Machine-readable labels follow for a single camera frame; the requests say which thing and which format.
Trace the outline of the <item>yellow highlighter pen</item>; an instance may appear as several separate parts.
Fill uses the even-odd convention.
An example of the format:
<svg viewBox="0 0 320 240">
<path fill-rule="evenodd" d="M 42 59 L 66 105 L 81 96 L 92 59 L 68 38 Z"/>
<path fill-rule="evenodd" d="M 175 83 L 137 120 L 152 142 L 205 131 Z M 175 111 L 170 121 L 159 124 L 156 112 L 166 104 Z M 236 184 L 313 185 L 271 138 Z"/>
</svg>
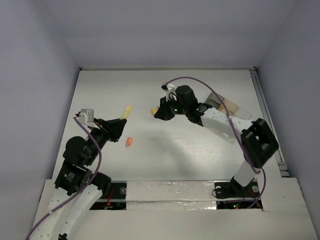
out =
<svg viewBox="0 0 320 240">
<path fill-rule="evenodd" d="M 130 113 L 131 113 L 131 110 L 132 110 L 132 106 L 129 105 L 123 112 L 123 114 L 121 115 L 121 117 L 119 118 L 120 120 L 126 120 Z"/>
</svg>

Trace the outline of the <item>orange highlighter cap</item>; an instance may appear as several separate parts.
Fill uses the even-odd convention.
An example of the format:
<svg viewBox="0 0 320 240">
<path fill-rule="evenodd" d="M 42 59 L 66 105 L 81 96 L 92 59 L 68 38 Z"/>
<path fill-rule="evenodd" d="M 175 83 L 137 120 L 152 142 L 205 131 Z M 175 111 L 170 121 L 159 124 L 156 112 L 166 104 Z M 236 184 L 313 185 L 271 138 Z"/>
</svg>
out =
<svg viewBox="0 0 320 240">
<path fill-rule="evenodd" d="M 132 141 L 133 141 L 133 138 L 132 137 L 128 137 L 126 142 L 125 142 L 125 146 L 126 147 L 130 147 L 132 145 Z"/>
</svg>

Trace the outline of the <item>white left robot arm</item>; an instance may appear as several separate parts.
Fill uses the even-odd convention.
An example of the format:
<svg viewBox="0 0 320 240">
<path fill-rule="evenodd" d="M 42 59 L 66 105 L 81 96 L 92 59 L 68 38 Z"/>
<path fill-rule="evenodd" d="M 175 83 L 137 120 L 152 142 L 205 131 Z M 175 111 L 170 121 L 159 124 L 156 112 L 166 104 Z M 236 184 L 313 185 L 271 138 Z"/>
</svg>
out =
<svg viewBox="0 0 320 240">
<path fill-rule="evenodd" d="M 66 142 L 47 212 L 32 227 L 28 240 L 71 240 L 94 203 L 113 194 L 111 178 L 99 172 L 102 148 L 119 141 L 127 120 L 94 119 L 89 124 L 80 123 L 79 116 L 74 120 L 87 138 L 74 136 Z"/>
</svg>

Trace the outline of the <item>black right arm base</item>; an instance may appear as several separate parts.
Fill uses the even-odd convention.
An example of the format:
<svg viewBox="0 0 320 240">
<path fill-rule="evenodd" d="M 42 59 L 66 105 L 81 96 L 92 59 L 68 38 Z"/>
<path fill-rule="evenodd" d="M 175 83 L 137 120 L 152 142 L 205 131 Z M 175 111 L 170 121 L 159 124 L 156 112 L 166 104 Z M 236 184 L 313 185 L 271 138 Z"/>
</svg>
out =
<svg viewBox="0 0 320 240">
<path fill-rule="evenodd" d="M 255 179 L 245 187 L 233 179 L 215 182 L 211 194 L 217 200 L 218 210 L 263 209 L 260 189 Z"/>
</svg>

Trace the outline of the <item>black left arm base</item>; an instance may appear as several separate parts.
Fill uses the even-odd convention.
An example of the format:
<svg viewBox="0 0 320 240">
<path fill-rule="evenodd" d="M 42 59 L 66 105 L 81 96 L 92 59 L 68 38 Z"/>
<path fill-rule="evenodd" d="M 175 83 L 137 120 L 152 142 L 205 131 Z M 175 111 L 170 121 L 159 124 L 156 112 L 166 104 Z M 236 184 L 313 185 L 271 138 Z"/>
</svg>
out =
<svg viewBox="0 0 320 240">
<path fill-rule="evenodd" d="M 90 210 L 118 211 L 127 209 L 127 181 L 111 181 L 108 193 L 100 197 Z"/>
</svg>

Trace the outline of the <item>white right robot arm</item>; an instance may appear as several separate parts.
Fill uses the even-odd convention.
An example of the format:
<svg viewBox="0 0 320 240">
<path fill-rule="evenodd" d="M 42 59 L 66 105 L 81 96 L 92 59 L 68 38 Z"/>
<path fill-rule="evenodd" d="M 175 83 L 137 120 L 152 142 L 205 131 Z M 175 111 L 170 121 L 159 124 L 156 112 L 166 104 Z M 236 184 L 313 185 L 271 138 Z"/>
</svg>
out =
<svg viewBox="0 0 320 240">
<path fill-rule="evenodd" d="M 241 119 L 198 102 L 188 85 L 175 87 L 169 83 L 162 85 L 162 89 L 166 95 L 160 99 L 154 118 L 169 121 L 176 115 L 184 115 L 193 124 L 216 130 L 238 141 L 244 161 L 231 179 L 230 190 L 235 196 L 246 193 L 258 170 L 279 149 L 279 143 L 268 123 L 261 118 L 255 121 Z"/>
</svg>

